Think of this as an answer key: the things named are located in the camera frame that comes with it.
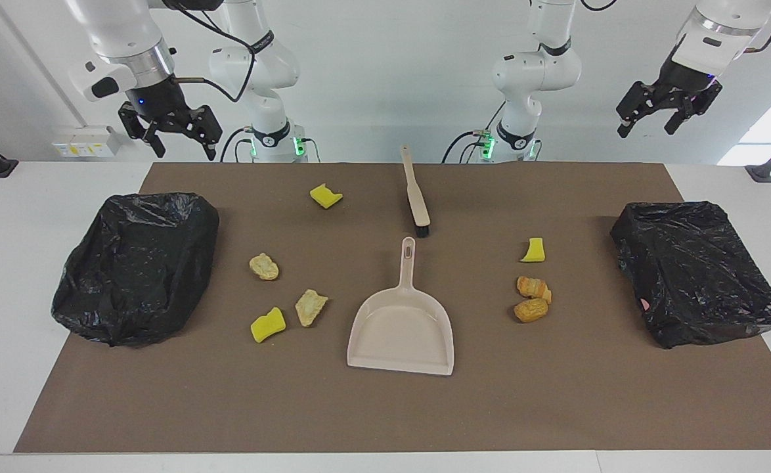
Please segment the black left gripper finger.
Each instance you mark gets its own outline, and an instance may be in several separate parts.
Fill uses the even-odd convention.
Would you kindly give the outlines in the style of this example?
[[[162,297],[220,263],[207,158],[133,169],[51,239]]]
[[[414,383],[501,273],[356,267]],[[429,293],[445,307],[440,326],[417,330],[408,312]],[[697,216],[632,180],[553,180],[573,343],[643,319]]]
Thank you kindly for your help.
[[[674,114],[664,126],[668,135],[674,135],[677,129],[693,116],[703,116],[707,113],[719,93],[722,91],[721,83],[712,83],[710,86],[697,93],[677,91],[667,96],[667,108],[673,108]]]
[[[643,81],[635,81],[620,100],[617,105],[617,114],[620,119],[617,134],[620,138],[626,139],[638,121],[652,113],[651,99],[655,94],[656,85],[656,83],[645,84]]]

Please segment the striped toy croissant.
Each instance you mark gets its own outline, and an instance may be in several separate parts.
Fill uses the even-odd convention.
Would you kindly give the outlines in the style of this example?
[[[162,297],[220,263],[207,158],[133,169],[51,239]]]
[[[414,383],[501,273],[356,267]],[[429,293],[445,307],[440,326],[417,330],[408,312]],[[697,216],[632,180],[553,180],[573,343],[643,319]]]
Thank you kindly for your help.
[[[552,291],[542,279],[520,276],[516,280],[516,287],[523,298],[539,298],[548,304],[552,303]]]

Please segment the beige hand brush black bristles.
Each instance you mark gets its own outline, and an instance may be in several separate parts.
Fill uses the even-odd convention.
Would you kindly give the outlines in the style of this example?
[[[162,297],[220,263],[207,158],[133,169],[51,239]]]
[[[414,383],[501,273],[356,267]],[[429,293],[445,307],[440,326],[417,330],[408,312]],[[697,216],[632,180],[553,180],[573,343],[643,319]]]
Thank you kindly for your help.
[[[403,145],[401,147],[401,159],[403,159],[403,169],[407,182],[407,198],[410,212],[412,212],[416,236],[418,238],[429,237],[431,227],[430,213],[424,200],[424,194],[422,194],[418,180],[416,180],[409,146]]]

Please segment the brown toy bread roll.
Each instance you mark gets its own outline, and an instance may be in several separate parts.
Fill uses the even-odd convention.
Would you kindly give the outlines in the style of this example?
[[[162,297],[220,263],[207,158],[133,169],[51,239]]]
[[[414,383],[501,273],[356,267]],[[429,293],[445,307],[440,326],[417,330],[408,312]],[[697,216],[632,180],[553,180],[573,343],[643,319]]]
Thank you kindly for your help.
[[[514,317],[521,323],[532,323],[547,315],[550,304],[542,298],[524,299],[514,306]]]

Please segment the beige plastic dustpan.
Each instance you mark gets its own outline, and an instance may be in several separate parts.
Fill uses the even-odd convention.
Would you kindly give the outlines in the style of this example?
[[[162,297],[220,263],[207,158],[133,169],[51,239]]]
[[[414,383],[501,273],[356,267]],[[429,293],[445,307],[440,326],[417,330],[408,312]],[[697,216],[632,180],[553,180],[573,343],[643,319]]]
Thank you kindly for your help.
[[[443,305],[414,286],[416,240],[401,243],[399,281],[371,294],[358,309],[347,341],[347,366],[449,376],[455,350]]]

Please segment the black bag-lined trash bin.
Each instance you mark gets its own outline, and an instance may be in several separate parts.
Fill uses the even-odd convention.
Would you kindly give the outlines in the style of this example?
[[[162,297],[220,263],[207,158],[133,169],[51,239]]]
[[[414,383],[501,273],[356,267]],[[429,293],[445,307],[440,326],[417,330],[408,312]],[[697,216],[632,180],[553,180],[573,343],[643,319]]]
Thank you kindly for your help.
[[[107,198],[62,267],[53,320],[110,347],[171,338],[208,288],[219,226],[194,192]]]

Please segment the black bag-lined bin pink patch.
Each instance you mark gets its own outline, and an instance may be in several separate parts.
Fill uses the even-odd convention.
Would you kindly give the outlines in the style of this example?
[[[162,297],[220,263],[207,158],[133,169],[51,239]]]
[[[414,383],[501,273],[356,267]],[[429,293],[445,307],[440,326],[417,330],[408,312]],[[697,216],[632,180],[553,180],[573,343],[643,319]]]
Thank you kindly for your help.
[[[662,348],[771,330],[771,285],[709,201],[632,202],[610,231],[648,333]]]

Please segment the pale crumpled bread piece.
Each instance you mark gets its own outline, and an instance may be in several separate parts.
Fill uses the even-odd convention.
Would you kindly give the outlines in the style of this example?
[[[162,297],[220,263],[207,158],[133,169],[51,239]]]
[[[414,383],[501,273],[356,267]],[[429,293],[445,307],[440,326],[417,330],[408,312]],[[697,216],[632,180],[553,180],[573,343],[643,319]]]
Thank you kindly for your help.
[[[280,275],[277,263],[267,254],[258,254],[250,258],[248,267],[261,281],[276,281]]]
[[[308,288],[295,303],[295,310],[301,326],[311,327],[330,299],[316,290]]]

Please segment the brown table mat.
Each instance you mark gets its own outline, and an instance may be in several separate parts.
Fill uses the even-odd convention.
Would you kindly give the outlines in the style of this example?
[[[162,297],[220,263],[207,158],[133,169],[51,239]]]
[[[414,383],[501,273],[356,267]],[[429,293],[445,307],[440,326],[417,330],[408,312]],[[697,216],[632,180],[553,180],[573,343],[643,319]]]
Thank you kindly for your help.
[[[655,164],[419,165],[431,235],[416,287],[451,318],[452,375],[347,366],[353,318],[397,284],[414,233],[399,164],[154,164],[142,192],[218,209],[208,288],[187,326],[144,348],[69,336],[19,453],[771,449],[762,338],[659,347],[610,237],[629,202],[677,202]],[[309,195],[326,183],[343,200]],[[531,237],[546,260],[523,263]],[[250,258],[280,269],[261,281]],[[514,317],[520,276],[552,291]],[[330,299],[311,327],[295,303]],[[257,344],[272,307],[286,330]]]

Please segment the white wall outlet box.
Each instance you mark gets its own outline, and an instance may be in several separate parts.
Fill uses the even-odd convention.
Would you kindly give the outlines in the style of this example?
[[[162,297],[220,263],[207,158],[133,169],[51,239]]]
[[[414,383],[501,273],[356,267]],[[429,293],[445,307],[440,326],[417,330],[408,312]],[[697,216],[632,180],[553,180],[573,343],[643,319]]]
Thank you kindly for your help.
[[[51,146],[61,158],[115,158],[121,141],[108,125],[60,127]]]

